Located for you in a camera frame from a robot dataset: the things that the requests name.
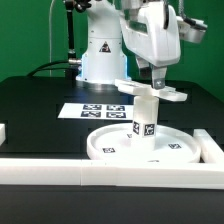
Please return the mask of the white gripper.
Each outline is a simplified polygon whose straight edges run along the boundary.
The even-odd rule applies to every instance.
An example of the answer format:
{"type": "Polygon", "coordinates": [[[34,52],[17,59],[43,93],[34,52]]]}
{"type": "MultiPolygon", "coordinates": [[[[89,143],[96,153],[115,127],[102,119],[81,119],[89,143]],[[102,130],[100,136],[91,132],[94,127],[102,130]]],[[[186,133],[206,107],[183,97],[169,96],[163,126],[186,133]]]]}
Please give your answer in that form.
{"type": "Polygon", "coordinates": [[[164,1],[124,1],[128,9],[120,12],[120,24],[126,47],[135,57],[139,76],[151,76],[156,90],[165,87],[165,66],[179,61],[181,51],[176,13],[164,1]]]}

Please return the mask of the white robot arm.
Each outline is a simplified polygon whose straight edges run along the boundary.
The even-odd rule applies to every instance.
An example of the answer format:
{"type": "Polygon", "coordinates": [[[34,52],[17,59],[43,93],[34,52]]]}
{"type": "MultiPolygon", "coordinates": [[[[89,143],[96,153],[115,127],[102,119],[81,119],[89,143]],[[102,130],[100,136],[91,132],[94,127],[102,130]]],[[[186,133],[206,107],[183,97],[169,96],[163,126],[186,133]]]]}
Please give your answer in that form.
{"type": "Polygon", "coordinates": [[[165,86],[166,69],[180,59],[175,10],[165,0],[90,0],[88,47],[77,82],[97,90],[112,89],[127,79],[127,57],[135,54],[140,74],[152,76],[153,87],[165,86]]]}

